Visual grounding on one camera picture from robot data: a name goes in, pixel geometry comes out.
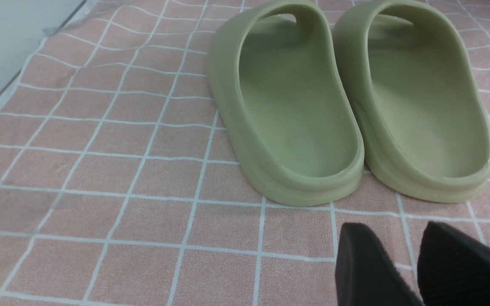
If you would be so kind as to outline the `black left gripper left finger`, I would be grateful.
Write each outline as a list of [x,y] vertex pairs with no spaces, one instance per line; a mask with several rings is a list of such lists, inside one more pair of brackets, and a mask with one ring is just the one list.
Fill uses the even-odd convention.
[[422,306],[380,239],[362,223],[342,225],[335,287],[339,306]]

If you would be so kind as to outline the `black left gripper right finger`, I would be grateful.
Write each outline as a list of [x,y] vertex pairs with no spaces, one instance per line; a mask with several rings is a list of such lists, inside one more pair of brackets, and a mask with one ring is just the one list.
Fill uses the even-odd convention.
[[447,223],[428,222],[417,273],[426,306],[490,306],[490,247]]

